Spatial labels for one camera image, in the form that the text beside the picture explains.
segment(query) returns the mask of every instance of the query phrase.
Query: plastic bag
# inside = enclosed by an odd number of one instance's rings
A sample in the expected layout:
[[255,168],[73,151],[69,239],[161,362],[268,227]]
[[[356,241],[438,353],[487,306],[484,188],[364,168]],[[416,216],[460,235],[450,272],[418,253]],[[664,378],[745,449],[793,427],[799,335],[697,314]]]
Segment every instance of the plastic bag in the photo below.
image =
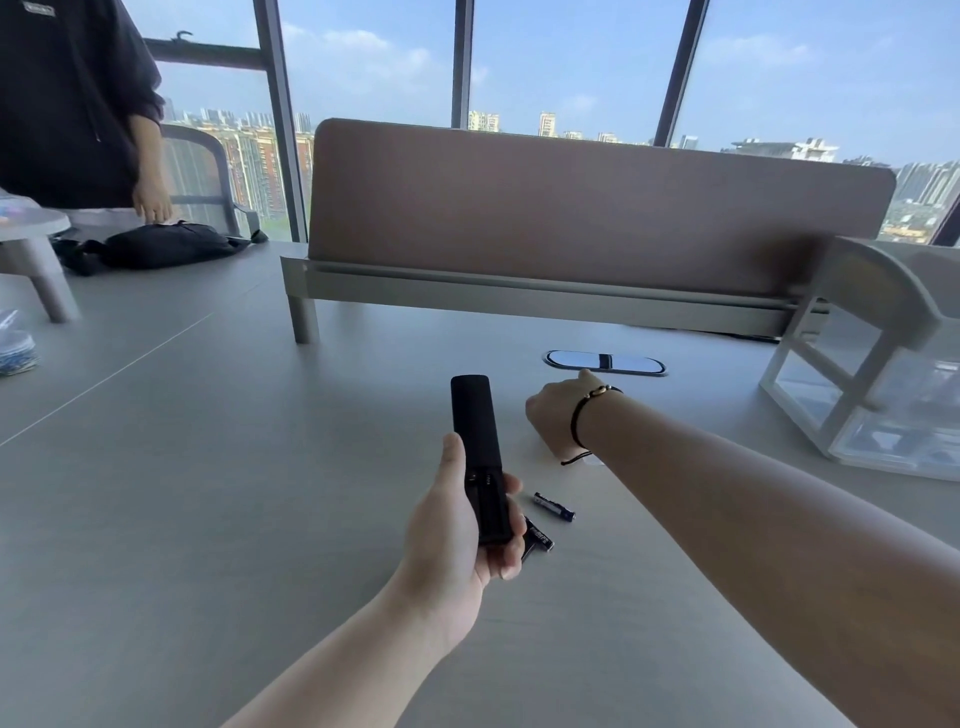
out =
[[26,372],[39,360],[34,337],[16,323],[16,310],[0,311],[0,376]]

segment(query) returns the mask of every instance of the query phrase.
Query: black bag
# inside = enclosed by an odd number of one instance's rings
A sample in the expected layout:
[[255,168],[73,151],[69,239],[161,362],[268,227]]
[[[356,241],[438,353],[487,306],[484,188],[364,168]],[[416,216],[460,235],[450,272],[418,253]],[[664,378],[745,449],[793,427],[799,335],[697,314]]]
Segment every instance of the black bag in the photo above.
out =
[[250,240],[226,237],[209,225],[180,220],[176,225],[144,225],[120,232],[103,243],[58,240],[53,245],[63,267],[92,276],[105,267],[152,270],[229,257],[268,239],[261,231]]

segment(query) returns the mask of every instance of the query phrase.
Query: black string bracelet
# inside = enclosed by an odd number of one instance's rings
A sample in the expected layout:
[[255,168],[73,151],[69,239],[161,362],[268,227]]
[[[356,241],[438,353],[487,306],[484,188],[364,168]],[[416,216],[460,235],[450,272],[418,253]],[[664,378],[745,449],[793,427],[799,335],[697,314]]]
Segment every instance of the black string bracelet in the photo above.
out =
[[561,461],[561,465],[570,465],[571,463],[577,462],[577,460],[583,460],[588,455],[593,455],[592,450],[588,449],[586,445],[580,442],[580,435],[577,434],[577,421],[580,419],[580,412],[583,410],[584,405],[587,404],[587,402],[600,397],[600,395],[607,392],[619,392],[621,395],[623,394],[622,389],[617,389],[609,384],[603,384],[588,392],[582,400],[577,402],[577,406],[573,408],[573,416],[570,417],[570,434],[573,436],[573,442],[583,448],[586,452],[581,452],[579,455],[576,457],[571,457],[569,460]]

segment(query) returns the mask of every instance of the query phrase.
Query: black remote control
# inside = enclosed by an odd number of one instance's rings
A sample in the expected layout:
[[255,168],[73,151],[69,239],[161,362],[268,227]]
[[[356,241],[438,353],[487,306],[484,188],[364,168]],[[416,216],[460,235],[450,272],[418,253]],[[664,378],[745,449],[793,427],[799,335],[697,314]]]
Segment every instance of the black remote control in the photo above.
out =
[[464,487],[480,527],[480,546],[499,546],[514,538],[507,491],[496,439],[490,380],[483,375],[450,380],[453,429],[464,441],[467,474]]

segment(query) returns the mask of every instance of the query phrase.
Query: window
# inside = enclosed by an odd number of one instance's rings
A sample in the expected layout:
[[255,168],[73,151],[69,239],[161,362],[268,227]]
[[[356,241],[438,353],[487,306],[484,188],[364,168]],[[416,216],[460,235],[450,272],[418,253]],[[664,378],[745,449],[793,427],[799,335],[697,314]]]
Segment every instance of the window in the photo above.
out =
[[197,43],[259,47],[252,0],[123,0],[144,37],[169,40],[189,31]]
[[960,5],[713,0],[674,143],[891,167],[882,239],[929,242],[960,194]]
[[[165,102],[163,123],[215,136],[227,154],[234,201],[256,210],[260,227],[270,237],[289,240],[266,74],[181,63],[158,63],[157,67],[163,77],[158,90]],[[165,155],[172,194],[209,194],[210,177],[216,177],[210,154],[196,145],[168,143]],[[178,214],[187,218],[193,212],[179,210]]]
[[308,206],[313,134],[324,119],[450,125],[453,0],[279,6]]
[[686,0],[475,0],[468,127],[647,144]]

